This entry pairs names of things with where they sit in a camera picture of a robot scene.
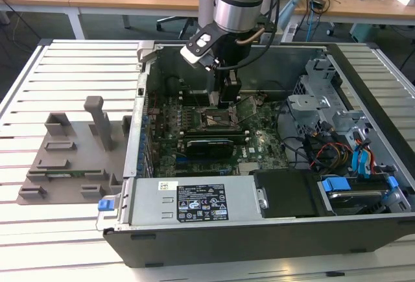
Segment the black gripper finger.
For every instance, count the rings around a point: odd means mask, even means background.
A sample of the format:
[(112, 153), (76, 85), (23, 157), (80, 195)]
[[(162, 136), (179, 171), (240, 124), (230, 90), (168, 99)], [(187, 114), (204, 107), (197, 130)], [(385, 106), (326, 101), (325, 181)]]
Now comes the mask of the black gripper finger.
[(219, 91), (219, 108), (227, 108), (229, 103), (236, 102), (242, 83), (239, 78), (232, 80), (225, 78)]

